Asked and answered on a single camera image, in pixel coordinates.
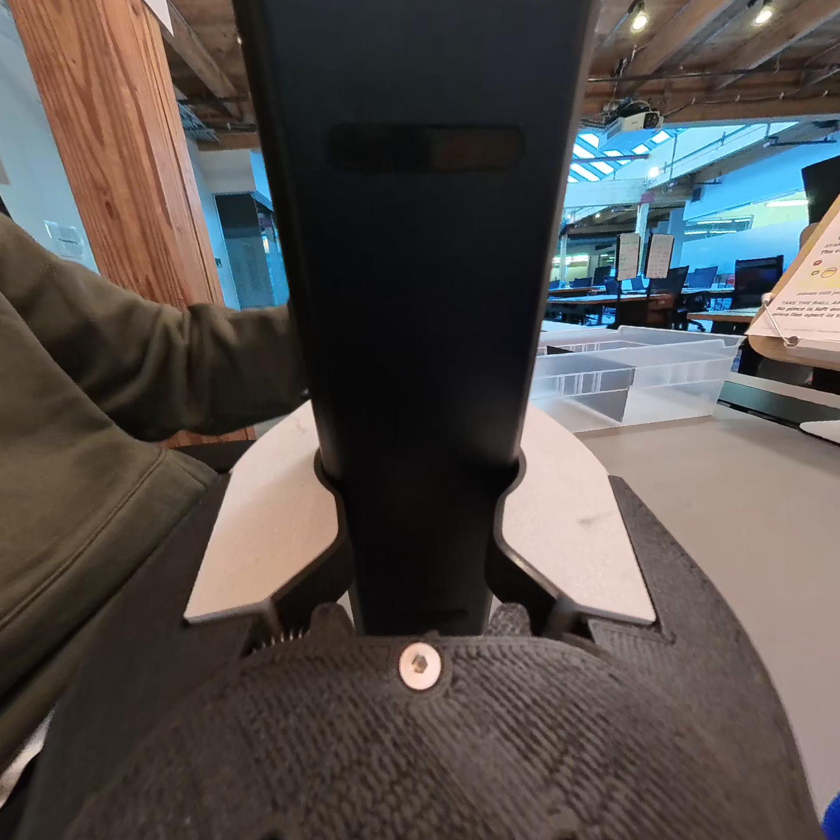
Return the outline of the wooden office table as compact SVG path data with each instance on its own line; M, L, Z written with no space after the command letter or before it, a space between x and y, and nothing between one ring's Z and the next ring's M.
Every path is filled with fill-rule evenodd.
M546 314L567 322L580 323L583 323L588 314L594 314L597 317L597 323L602 325L604 311L611 310L614 316L611 329L621 326L647 327L645 326L647 294L645 292L550 298L546 305Z

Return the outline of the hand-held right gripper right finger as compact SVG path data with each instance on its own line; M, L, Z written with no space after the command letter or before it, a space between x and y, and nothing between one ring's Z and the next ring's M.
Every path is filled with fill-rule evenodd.
M655 625L655 606L601 462L531 403L517 457L493 515L485 565L493 596L521 606L535 637L585 635L590 621Z

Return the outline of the person's olive green hoodie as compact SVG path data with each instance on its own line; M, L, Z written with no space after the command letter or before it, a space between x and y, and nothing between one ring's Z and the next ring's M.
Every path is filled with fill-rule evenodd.
M2 298L2 771L93 624L217 474L123 432Z

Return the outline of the clear plastic bin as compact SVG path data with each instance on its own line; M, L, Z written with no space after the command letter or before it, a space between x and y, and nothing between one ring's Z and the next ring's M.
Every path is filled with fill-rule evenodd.
M572 433L712 414L743 337L559 326L539 336L530 403Z

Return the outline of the white ceiling projector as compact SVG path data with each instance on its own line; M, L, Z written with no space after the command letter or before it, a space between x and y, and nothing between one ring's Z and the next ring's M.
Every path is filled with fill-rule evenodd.
M665 124L659 110L654 109L646 100L625 98L606 114L604 141L612 140L620 133L640 131L660 131Z

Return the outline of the person's left forearm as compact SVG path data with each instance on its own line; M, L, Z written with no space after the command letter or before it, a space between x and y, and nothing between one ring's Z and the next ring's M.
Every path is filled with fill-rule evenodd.
M1 239L2 297L36 345L133 437L233 433L308 397L290 302L179 310L60 259L6 216Z

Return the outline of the grey desk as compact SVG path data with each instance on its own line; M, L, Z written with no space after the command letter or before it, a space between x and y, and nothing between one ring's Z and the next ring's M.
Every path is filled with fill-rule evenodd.
M780 693L821 816L838 792L838 447L723 406L575 436L734 611Z

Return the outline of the dark door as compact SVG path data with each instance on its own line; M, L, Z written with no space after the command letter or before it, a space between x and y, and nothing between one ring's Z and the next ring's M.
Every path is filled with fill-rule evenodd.
M214 196L241 309L275 305L257 203L248 193Z

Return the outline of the wooden pillar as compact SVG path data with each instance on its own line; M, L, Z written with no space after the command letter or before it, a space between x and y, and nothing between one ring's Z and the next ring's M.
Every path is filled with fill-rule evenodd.
M141 1L12 1L101 274L184 310L224 303L158 19Z

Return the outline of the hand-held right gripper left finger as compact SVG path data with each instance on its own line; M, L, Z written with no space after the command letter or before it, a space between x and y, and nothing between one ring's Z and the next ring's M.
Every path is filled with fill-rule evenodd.
M309 627L320 604L336 602L351 615L346 522L305 402L231 469L185 620L257 616L275 637L288 637Z

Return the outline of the small white wall sign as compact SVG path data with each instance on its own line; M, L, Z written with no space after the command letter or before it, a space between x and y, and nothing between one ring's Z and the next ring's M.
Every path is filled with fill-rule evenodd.
M63 259L84 261L87 247L78 228L45 220L45 228L52 243L52 249Z

